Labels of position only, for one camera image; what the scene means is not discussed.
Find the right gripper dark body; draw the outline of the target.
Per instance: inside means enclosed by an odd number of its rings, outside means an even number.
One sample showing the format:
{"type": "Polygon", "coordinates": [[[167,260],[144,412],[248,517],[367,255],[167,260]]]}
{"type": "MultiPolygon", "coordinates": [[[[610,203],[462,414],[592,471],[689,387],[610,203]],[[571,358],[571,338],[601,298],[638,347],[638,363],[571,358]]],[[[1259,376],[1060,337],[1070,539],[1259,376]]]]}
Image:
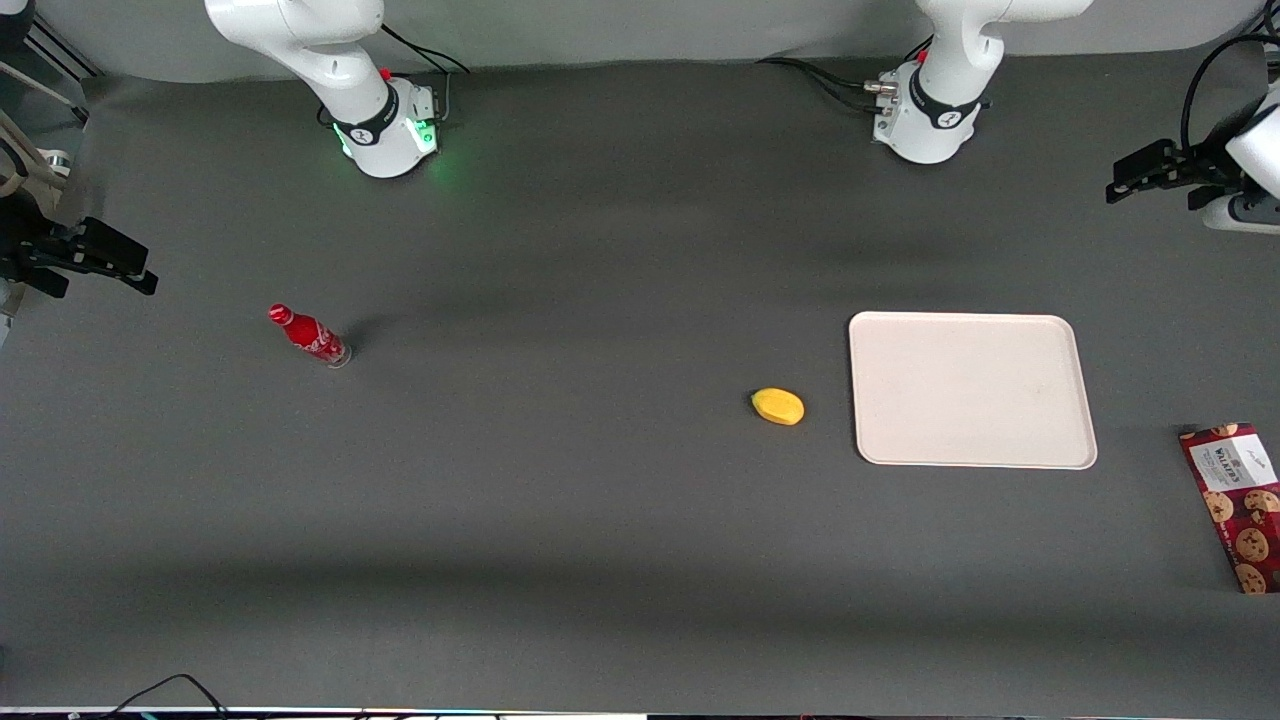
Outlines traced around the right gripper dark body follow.
{"type": "Polygon", "coordinates": [[[26,192],[1,197],[1,269],[23,273],[31,268],[70,269],[70,227],[45,217],[26,192]]]}

